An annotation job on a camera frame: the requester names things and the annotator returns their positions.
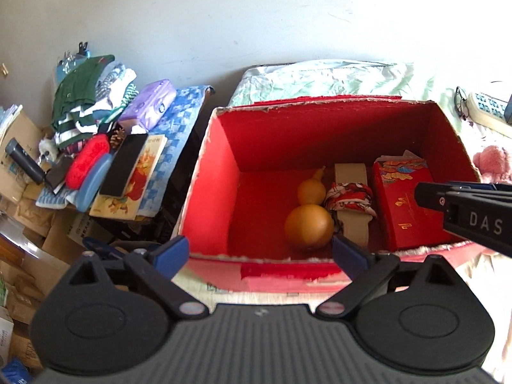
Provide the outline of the white power strip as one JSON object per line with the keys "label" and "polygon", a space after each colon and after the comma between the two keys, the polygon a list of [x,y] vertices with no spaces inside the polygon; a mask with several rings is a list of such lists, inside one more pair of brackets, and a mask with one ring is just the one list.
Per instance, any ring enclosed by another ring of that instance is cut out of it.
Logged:
{"label": "white power strip", "polygon": [[483,93],[469,94],[466,99],[468,117],[476,124],[511,137],[511,124],[505,119],[507,103]]}

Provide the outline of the black phone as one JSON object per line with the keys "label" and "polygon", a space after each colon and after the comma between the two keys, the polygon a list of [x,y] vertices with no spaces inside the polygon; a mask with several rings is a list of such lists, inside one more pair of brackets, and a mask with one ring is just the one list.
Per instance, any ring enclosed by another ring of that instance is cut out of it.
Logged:
{"label": "black phone", "polygon": [[101,195],[120,198],[148,138],[147,133],[129,134],[117,151],[101,185]]}

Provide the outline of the red fuzzy case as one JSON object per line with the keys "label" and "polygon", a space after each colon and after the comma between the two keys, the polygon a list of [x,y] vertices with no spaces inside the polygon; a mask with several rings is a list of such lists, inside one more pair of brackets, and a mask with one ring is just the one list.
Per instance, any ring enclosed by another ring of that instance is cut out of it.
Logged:
{"label": "red fuzzy case", "polygon": [[109,139],[106,133],[94,135],[85,145],[85,147],[74,158],[65,183],[68,189],[78,190],[92,167],[98,160],[110,151]]}

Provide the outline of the yellow gourd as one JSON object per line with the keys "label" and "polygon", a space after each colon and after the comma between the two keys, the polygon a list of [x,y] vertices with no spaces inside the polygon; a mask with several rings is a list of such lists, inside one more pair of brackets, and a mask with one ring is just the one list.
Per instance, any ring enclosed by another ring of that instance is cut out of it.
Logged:
{"label": "yellow gourd", "polygon": [[334,222],[323,206],[326,198],[322,182],[324,169],[322,166],[299,185],[299,206],[290,212],[285,221],[285,237],[298,250],[314,251],[325,247],[332,239]]}

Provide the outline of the blue checkered cloth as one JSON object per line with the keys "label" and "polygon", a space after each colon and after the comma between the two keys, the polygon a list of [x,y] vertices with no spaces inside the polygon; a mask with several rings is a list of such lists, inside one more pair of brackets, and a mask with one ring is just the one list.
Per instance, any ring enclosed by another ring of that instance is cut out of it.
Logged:
{"label": "blue checkered cloth", "polygon": [[[158,213],[166,191],[167,182],[170,179],[177,160],[179,159],[190,133],[194,128],[200,109],[206,100],[206,97],[212,92],[212,87],[192,86],[188,88],[180,88],[176,91],[176,98],[173,100],[169,109],[167,109],[167,112],[165,112],[154,128],[146,132],[149,135],[165,135],[167,137],[167,144],[165,145],[155,170],[149,179],[135,219],[139,216],[153,217]],[[102,124],[99,127],[98,133],[106,133],[108,135],[108,132],[111,129],[120,127],[117,122],[119,117],[120,115],[115,121]],[[126,132],[126,137],[129,134],[139,133],[143,132]],[[78,190],[68,189],[65,179],[68,169],[78,154],[79,153],[71,155],[68,158],[70,165],[65,170],[64,181],[59,186],[59,192],[53,192],[49,187],[44,188],[36,200],[36,206],[52,210],[61,210],[66,208],[67,205],[72,204],[76,208],[76,195],[80,188]]]}

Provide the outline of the folded green striped clothes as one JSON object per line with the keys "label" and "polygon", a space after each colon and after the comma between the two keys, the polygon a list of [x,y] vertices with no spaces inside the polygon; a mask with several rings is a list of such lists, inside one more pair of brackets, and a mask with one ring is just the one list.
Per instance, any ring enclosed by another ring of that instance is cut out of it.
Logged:
{"label": "folded green striped clothes", "polygon": [[138,91],[136,73],[113,55],[89,57],[57,86],[51,126],[56,147],[80,149],[102,124],[115,121]]}

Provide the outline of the blue glasses case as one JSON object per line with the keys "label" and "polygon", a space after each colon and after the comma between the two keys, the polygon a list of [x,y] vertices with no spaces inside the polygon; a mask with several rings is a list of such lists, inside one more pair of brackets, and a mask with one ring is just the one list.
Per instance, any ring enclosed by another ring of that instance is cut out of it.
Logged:
{"label": "blue glasses case", "polygon": [[113,159],[113,154],[104,154],[92,166],[76,195],[76,208],[79,212],[85,212],[91,206]]}

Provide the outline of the purple pencil case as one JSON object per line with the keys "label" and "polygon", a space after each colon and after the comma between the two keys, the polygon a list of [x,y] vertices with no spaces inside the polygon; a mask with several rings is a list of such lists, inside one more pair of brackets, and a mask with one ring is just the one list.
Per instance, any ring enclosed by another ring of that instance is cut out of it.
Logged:
{"label": "purple pencil case", "polygon": [[167,112],[176,93],[169,79],[149,83],[124,109],[118,124],[127,133],[150,131]]}

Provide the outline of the red envelope pack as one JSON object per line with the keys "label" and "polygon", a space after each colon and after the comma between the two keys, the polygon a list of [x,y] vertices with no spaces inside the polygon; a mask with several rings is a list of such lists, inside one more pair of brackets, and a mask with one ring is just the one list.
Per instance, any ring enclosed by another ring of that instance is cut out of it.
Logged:
{"label": "red envelope pack", "polygon": [[443,215],[420,207],[414,198],[420,182],[431,182],[426,160],[406,150],[402,156],[381,156],[373,164],[375,201],[389,250],[400,252],[451,242]]}

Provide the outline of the red cardboard box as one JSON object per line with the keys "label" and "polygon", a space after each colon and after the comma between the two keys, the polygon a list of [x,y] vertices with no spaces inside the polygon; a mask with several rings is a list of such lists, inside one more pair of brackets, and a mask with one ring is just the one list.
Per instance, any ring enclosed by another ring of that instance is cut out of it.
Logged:
{"label": "red cardboard box", "polygon": [[178,225],[188,268],[222,290],[331,292],[341,233],[410,262],[460,266],[480,247],[418,206],[421,182],[478,180],[442,109],[392,97],[302,98],[216,108]]}

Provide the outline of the black cylinder bottle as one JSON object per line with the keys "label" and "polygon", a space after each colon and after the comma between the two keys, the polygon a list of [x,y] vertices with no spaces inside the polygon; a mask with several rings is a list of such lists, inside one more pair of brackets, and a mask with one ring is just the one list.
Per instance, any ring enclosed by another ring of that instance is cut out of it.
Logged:
{"label": "black cylinder bottle", "polygon": [[15,138],[11,138],[5,147],[5,153],[11,157],[24,173],[36,184],[44,183],[46,173],[22,148]]}

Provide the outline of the brown pine cone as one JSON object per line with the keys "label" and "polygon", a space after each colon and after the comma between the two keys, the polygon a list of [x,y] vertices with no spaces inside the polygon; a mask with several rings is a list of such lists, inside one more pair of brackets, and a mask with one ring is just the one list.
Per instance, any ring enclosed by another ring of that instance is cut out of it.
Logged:
{"label": "brown pine cone", "polygon": [[111,151],[116,151],[126,138],[126,132],[122,127],[115,127],[108,132],[108,143]]}

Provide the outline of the light green bed sheet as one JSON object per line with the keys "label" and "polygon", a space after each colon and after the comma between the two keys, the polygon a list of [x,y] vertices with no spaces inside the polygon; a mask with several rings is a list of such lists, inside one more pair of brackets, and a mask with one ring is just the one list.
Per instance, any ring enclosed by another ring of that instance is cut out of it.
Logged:
{"label": "light green bed sheet", "polygon": [[440,65],[381,63],[355,60],[314,60],[258,66],[243,74],[228,105],[239,107],[266,100],[339,94],[399,95],[407,100],[432,100],[441,107],[473,156],[487,147],[511,152],[511,139],[457,115],[456,90],[463,96],[484,93],[504,99],[511,78],[496,73],[447,71]]}

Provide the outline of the black eyeglasses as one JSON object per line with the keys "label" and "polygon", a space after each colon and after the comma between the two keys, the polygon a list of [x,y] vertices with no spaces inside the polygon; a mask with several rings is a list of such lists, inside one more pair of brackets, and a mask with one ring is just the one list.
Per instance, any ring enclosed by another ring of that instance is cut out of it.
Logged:
{"label": "black eyeglasses", "polygon": [[463,121],[468,120],[469,112],[467,106],[467,96],[463,89],[459,86],[457,86],[455,90],[454,106],[458,117]]}

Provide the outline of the Winnie the Pooh book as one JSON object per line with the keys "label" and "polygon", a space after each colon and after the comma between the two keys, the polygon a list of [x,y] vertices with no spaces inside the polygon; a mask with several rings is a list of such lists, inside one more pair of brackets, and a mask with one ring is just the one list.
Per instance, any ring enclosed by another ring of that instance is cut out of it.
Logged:
{"label": "Winnie the Pooh book", "polygon": [[90,207],[89,215],[103,219],[134,220],[149,179],[166,144],[165,135],[148,135],[123,195],[115,198],[98,192]]}

